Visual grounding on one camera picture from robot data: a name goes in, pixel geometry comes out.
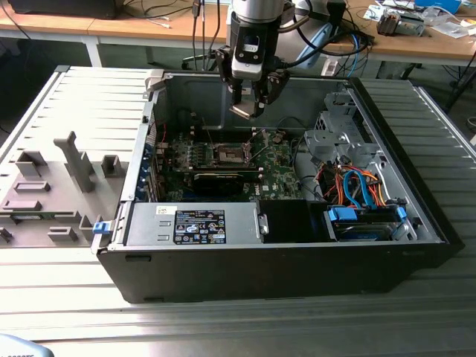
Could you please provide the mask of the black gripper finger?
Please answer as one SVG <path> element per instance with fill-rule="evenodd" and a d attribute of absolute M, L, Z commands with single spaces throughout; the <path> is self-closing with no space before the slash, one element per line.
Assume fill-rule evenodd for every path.
<path fill-rule="evenodd" d="M 266 77 L 252 83 L 254 92 L 253 118 L 261 116 L 265 106 L 272 104 L 288 83 L 290 73 L 287 70 L 270 72 Z"/>
<path fill-rule="evenodd" d="M 224 46 L 215 50 L 216 65 L 219 70 L 221 81 L 231 90 L 231 105 L 237 105 L 242 99 L 242 80 L 232 74 L 232 50 Z"/>

